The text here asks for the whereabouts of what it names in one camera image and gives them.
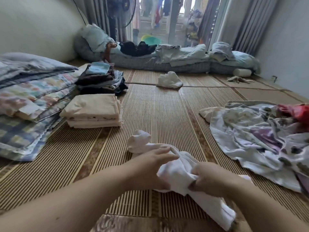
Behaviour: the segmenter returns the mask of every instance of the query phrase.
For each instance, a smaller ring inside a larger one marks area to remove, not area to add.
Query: woven mat
[[[242,84],[230,86],[218,75],[191,74],[190,78],[181,75],[188,86],[172,90],[137,84],[154,84],[156,72],[123,71],[130,83],[128,92],[120,97],[125,124],[122,127],[83,130],[69,128],[63,123],[54,130],[34,162],[16,163],[0,159],[0,212],[108,166],[126,162],[131,158],[131,153],[126,150],[126,140],[133,131],[141,129],[151,133],[152,142],[172,144],[191,153],[199,161],[216,162],[234,173],[251,176],[255,185],[300,219],[309,222],[307,198],[275,185],[230,160],[220,150],[209,125],[198,113],[204,107],[223,106],[232,100],[289,104],[306,100],[288,90],[271,86],[261,78],[255,78],[257,85],[252,89],[242,87]],[[189,196],[156,191],[126,192],[110,206],[94,230],[148,231],[148,228],[153,231],[207,231],[207,228],[222,231]],[[247,231],[247,227],[237,231]]]

